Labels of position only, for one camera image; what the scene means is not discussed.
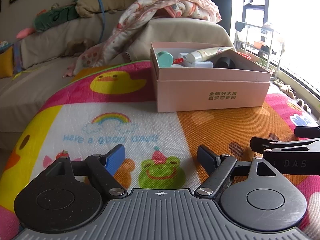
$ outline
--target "beige couch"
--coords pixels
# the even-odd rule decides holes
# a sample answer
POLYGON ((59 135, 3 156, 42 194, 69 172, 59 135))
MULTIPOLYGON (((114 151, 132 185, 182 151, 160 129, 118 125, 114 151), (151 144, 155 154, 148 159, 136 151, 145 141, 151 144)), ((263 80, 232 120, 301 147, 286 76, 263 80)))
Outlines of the beige couch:
MULTIPOLYGON (((106 14, 103 41, 116 25, 122 12, 106 14)), ((98 42, 102 30, 101 14, 79 18, 44 33, 35 33, 21 41, 23 73, 16 79, 0 79, 0 150, 11 151, 25 127, 45 101, 67 85, 71 78, 62 78, 76 58, 63 55, 67 43, 77 38, 98 42)), ((151 20, 125 48, 131 60, 149 58, 152 41, 185 41, 233 46, 226 31, 207 21, 187 18, 151 20)), ((110 64, 124 63, 121 54, 110 64)))

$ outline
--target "pink box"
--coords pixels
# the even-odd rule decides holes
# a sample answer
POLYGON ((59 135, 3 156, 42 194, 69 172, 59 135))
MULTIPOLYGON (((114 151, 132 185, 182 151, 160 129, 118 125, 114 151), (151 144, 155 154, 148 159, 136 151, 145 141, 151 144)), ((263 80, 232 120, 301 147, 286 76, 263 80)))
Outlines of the pink box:
POLYGON ((159 68, 156 53, 179 53, 219 45, 188 42, 151 43, 151 69, 157 110, 163 112, 262 106, 270 86, 271 73, 228 50, 213 58, 230 57, 239 69, 159 68))

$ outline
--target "white tube cap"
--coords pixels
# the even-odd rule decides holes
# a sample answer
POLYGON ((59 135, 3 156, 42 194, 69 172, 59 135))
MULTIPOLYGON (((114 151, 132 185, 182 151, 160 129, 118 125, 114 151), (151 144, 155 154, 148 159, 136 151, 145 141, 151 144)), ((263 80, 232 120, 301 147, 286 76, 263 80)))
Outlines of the white tube cap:
POLYGON ((202 56, 198 51, 194 51, 194 52, 188 53, 186 55, 186 59, 190 63, 201 62, 202 61, 202 56))

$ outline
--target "pink plush toy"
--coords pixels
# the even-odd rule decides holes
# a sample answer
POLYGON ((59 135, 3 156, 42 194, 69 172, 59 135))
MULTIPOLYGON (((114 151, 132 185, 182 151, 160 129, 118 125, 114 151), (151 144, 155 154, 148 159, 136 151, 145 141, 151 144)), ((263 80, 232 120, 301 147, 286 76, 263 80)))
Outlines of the pink plush toy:
POLYGON ((35 28, 25 28, 17 34, 16 38, 18 40, 21 40, 35 32, 36 32, 35 28))

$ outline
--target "cloud print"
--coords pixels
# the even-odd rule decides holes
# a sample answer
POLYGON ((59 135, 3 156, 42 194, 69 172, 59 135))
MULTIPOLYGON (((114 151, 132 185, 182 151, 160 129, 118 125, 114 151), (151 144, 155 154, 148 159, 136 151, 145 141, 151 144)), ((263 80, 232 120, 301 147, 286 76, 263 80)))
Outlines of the cloud print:
POLYGON ((87 123, 85 127, 82 128, 83 131, 90 134, 93 132, 99 132, 103 128, 100 123, 87 123))
POLYGON ((138 125, 131 122, 121 123, 120 125, 115 127, 115 129, 120 133, 134 132, 137 128, 138 128, 138 125))

